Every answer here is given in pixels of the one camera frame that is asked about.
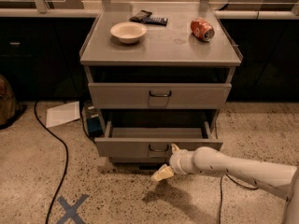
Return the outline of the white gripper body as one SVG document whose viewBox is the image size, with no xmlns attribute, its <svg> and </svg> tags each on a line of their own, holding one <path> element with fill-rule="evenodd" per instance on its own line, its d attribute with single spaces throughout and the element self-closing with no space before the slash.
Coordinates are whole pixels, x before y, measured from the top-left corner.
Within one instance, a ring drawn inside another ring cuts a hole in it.
<svg viewBox="0 0 299 224">
<path fill-rule="evenodd" d="M 169 164 L 175 174 L 195 174 L 196 168 L 193 163 L 193 154 L 193 151 L 189 151 L 187 149 L 180 149 L 172 154 Z"/>
</svg>

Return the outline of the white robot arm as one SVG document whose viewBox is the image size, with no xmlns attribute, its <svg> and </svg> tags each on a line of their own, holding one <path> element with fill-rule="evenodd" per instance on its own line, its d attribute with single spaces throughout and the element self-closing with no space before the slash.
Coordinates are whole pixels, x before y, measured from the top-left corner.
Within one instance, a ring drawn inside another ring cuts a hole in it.
<svg viewBox="0 0 299 224">
<path fill-rule="evenodd" d="M 222 154 L 211 147 L 195 151 L 172 145 L 169 164 L 164 164 L 152 176 L 161 181 L 174 175 L 231 175 L 256 188 L 285 200 L 282 224 L 299 224 L 299 167 Z"/>
</svg>

